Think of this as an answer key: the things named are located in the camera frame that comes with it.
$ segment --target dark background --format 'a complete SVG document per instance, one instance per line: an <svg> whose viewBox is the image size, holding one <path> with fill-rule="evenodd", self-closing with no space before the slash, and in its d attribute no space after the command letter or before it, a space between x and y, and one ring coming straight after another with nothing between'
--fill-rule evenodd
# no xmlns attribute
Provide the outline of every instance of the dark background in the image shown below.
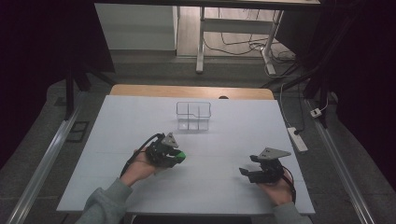
<svg viewBox="0 0 396 224"><path fill-rule="evenodd" d="M0 167L72 62L114 72L93 2L83 0L1 1L0 60Z"/></svg>
<svg viewBox="0 0 396 224"><path fill-rule="evenodd" d="M310 50L339 21L318 17ZM339 119L396 189L395 22L392 4L367 1L326 71L339 98ZM48 86L64 79L74 60L114 71L91 1L1 1L0 60L0 166L35 121Z"/></svg>

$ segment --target table surface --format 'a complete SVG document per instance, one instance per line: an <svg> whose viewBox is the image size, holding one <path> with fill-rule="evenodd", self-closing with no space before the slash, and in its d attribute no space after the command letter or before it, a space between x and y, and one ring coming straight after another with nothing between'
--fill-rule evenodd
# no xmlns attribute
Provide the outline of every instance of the table surface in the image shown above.
<svg viewBox="0 0 396 224"><path fill-rule="evenodd" d="M219 100L221 95L229 96L230 100ZM270 214L269 199L238 170L239 167L260 170L258 163L249 160L249 155L259 154L266 146L292 153L280 160L293 172L297 209L303 214L315 213L279 106L273 99L270 91L260 89L114 86L103 103L57 210L80 212L96 188L107 188L120 174L132 148L140 147L139 144L155 133L172 132L187 159L134 185L134 193L127 200L128 212ZM184 101L211 104L208 131L177 129L176 104Z"/></svg>

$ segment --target power strip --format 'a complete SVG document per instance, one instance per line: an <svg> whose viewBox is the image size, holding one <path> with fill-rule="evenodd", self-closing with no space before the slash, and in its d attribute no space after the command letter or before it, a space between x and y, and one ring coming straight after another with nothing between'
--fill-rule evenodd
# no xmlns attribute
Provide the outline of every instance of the power strip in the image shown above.
<svg viewBox="0 0 396 224"><path fill-rule="evenodd" d="M303 138L299 134L295 134L296 128L288 128L288 132L291 140L293 140L294 145L297 147L299 152L306 152L308 148L306 147Z"/></svg>

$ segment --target hand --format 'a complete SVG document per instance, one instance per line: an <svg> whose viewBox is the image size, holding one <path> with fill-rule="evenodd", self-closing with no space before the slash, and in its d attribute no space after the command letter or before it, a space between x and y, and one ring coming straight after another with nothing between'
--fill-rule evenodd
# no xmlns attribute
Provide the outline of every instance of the hand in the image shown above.
<svg viewBox="0 0 396 224"><path fill-rule="evenodd" d="M146 148L143 148L139 155L129 165L120 181L131 187L136 181L146 179L155 172L155 166L149 163L146 156Z"/></svg>
<svg viewBox="0 0 396 224"><path fill-rule="evenodd" d="M288 171L285 170L285 177L290 180L291 182L291 177L288 173ZM291 197L291 190L290 186L284 179L278 180L275 184L257 184L260 189L262 189L265 193L268 194L268 196L271 198L273 203L276 206L279 206L284 203L291 203L292 202L292 197Z"/></svg>

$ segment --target person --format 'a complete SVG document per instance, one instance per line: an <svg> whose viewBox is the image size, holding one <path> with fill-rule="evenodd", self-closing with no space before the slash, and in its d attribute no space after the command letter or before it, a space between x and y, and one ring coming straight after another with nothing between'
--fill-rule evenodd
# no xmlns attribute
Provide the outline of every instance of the person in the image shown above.
<svg viewBox="0 0 396 224"><path fill-rule="evenodd" d="M76 222L87 223L119 223L126 213L125 201L132 194L131 186L137 181L154 174L156 167L151 165L143 149L132 162L123 176L117 178L108 189L97 189L88 198L83 214ZM289 185L280 179L274 185L258 184L273 201L274 215L278 224L311 224L309 217L301 216L291 198Z"/></svg>

